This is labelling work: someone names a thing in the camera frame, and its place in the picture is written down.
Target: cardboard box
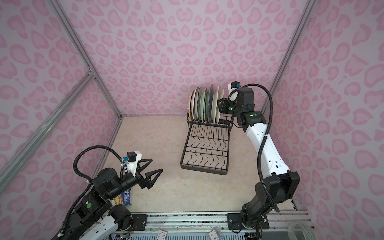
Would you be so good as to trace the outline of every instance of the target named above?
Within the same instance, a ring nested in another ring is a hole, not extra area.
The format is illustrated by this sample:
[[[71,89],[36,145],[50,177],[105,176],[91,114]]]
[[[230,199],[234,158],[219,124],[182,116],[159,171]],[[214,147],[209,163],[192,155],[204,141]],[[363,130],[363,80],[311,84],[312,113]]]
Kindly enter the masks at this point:
[[[131,205],[131,190],[126,190],[124,191],[122,194],[118,195],[117,197],[115,197],[113,200],[111,200],[111,203],[113,206],[115,205],[119,205],[119,204],[122,204],[122,205]]]

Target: plate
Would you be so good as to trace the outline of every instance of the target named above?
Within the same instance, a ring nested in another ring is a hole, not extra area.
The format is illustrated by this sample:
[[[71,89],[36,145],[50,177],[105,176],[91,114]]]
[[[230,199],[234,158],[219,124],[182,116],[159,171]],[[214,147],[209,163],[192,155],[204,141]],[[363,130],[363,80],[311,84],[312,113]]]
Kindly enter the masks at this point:
[[[201,96],[200,96],[200,108],[199,108],[199,120],[204,122],[204,99],[205,99],[205,91],[206,88],[200,90]]]
[[[194,103],[194,107],[193,107],[193,111],[194,111],[194,117],[193,117],[193,119],[195,120],[195,121],[198,121],[199,120],[199,117],[198,117],[198,110],[197,110],[197,108],[198,108],[198,105],[197,105],[197,100],[198,100],[198,98],[199,98],[199,91],[200,91],[200,87],[196,87],[196,89],[195,89],[195,103]]]
[[[219,89],[219,87],[217,87],[217,89],[215,90],[213,101],[212,101],[212,111],[211,111],[211,114],[212,114],[212,122],[213,123],[216,123],[216,111],[217,111],[217,108],[218,108],[217,107],[218,89]]]
[[[224,89],[221,90],[220,94],[218,95],[217,100],[220,100],[223,97],[224,97]],[[220,120],[220,109],[217,107],[217,109],[216,109],[216,123],[218,123],[219,120]]]
[[[189,105],[188,105],[188,113],[189,113],[189,118],[192,120],[192,112],[191,112],[191,99],[192,99],[192,95],[193,93],[195,92],[195,90],[193,89],[192,92],[191,92],[191,96],[189,96]]]
[[[205,113],[205,121],[209,122],[209,98],[210,98],[210,90],[207,88],[207,93],[205,94],[205,108],[204,108],[204,113]]]
[[[192,121],[194,121],[195,120],[195,110],[194,110],[194,106],[195,106],[195,95],[196,95],[196,90],[194,89],[193,90],[193,94],[192,94],[192,98],[191,98],[191,104],[190,104],[190,106],[191,106],[191,109],[190,109],[190,111],[191,111],[191,113],[192,113]]]
[[[198,121],[200,121],[200,101],[201,101],[201,94],[202,94],[202,92],[203,92],[203,88],[199,87],[199,94],[197,95],[197,104],[195,105],[195,109],[196,109],[196,113],[197,113],[197,120]]]
[[[211,84],[209,89],[209,100],[208,100],[208,121],[212,122],[212,104],[214,101],[214,85]]]

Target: aluminum frame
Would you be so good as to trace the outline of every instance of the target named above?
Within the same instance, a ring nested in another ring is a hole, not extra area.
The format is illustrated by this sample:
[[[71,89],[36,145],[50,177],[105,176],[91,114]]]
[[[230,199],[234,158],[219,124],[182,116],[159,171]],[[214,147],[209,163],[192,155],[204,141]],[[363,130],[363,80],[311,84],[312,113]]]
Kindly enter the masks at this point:
[[[110,139],[108,140],[107,146],[110,148],[112,148],[112,145],[115,142],[116,136],[119,132],[119,129],[120,129],[120,126],[122,124],[123,119],[124,119],[124,117],[122,117],[121,119],[118,119],[118,122],[116,123],[116,126],[113,130],[113,133],[112,133]],[[110,154],[110,152],[108,150],[104,150],[103,155],[101,157],[101,160],[97,164],[95,171],[93,172],[93,174],[91,176],[92,178],[95,178],[97,176],[97,174],[99,173],[101,168],[104,166],[105,161],[107,160],[109,154]]]
[[[6,189],[8,184],[19,173],[27,163],[31,155],[39,148],[48,134],[60,122],[68,109],[73,105],[77,98],[87,88],[89,83],[95,79],[93,73],[87,73],[72,92],[60,103],[53,113],[36,130],[35,134],[26,142],[25,146],[16,153],[11,159],[6,169],[0,174],[0,194]]]
[[[219,228],[223,233],[229,233],[227,215],[231,212],[144,212],[132,214],[147,214],[145,231],[134,233],[154,233],[160,229],[169,233],[193,233],[209,232],[213,228]],[[288,226],[294,222],[305,222],[314,232],[313,223],[307,211],[282,210],[267,214],[269,229],[265,232],[286,232]],[[254,232],[255,230],[244,229],[242,232]]]
[[[314,10],[316,8],[317,3],[318,3],[318,0],[308,0],[305,7],[304,7],[304,10],[303,10],[303,13],[300,17],[300,20],[296,26],[295,31],[293,32],[293,36],[292,36],[292,39],[288,45],[287,51],[285,52],[283,60],[279,66],[279,69],[277,70],[277,74],[272,81],[272,85],[271,85],[271,88],[269,90],[272,97],[276,91],[277,85],[280,83],[280,81],[284,75],[285,69],[287,68],[287,66],[288,66],[288,64],[289,64],[289,62],[293,56],[295,48],[298,45],[308,22],[312,16],[312,14],[314,13]],[[265,111],[267,109],[269,109],[269,99],[268,98],[265,99],[265,102],[263,104],[263,108],[261,110],[263,115],[265,115]]]
[[[60,21],[62,27],[66,31],[68,37],[70,38],[71,42],[73,43],[74,47],[77,49],[81,59],[85,63],[86,66],[88,66],[88,69],[90,71],[93,71],[96,75],[96,83],[99,86],[101,92],[103,93],[105,99],[115,112],[115,114],[118,116],[118,118],[121,118],[121,112],[119,108],[117,107],[115,101],[113,100],[112,96],[108,92],[107,88],[105,87],[101,76],[99,75],[96,67],[92,63],[91,58],[87,54],[85,47],[82,45],[80,38],[76,34],[74,28],[72,27],[71,22],[69,21],[69,18],[67,14],[65,13],[63,6],[60,4],[59,0],[46,0],[46,2],[51,6],[51,9],[53,10],[54,14]]]

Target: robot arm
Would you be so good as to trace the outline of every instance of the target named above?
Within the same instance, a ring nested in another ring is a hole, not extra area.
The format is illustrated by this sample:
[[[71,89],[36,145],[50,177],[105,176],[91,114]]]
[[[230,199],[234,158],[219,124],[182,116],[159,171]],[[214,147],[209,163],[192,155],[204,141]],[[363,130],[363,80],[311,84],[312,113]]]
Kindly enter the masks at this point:
[[[69,215],[67,215],[69,216],[68,220],[64,221],[61,230],[52,240],[78,239],[109,209],[108,216],[92,231],[84,235],[82,239],[105,239],[117,229],[127,230],[133,228],[134,222],[130,211],[122,204],[112,207],[110,200],[131,189],[136,184],[142,189],[145,187],[150,189],[163,172],[163,169],[147,172],[145,173],[146,178],[144,178],[141,172],[152,162],[152,159],[142,160],[140,152],[128,152],[122,162],[124,162],[122,163],[122,168],[125,172],[122,178],[117,175],[113,168],[105,168],[90,181],[89,186],[93,185],[93,187],[89,193],[81,198],[78,204],[76,204],[78,201],[75,202],[76,206],[73,208],[73,212],[69,212]]]
[[[250,85],[263,88],[270,97],[265,87],[258,84]],[[255,186],[256,195],[250,202],[244,204],[241,210],[243,225],[258,228],[259,221],[267,213],[274,209],[279,211],[277,203],[293,197],[300,177],[297,172],[291,172],[284,163],[267,132],[268,125],[264,116],[261,112],[255,111],[253,90],[247,88],[247,85],[240,87],[239,82],[229,84],[228,89],[230,95],[228,99],[223,99],[219,109],[221,113],[231,114],[237,118],[238,125],[247,133],[258,153],[258,173],[262,177]],[[271,116],[272,113],[270,113],[269,127],[272,121]]]

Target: black wire dish rack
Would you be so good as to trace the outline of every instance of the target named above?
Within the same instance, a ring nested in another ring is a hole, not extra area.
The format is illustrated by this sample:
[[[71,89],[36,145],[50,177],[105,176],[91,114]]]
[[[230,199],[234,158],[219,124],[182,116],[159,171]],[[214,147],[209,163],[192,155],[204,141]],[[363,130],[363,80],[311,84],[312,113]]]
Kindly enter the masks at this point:
[[[189,131],[180,160],[181,168],[226,175],[233,116],[221,113],[216,124],[194,121],[187,113],[187,123]]]

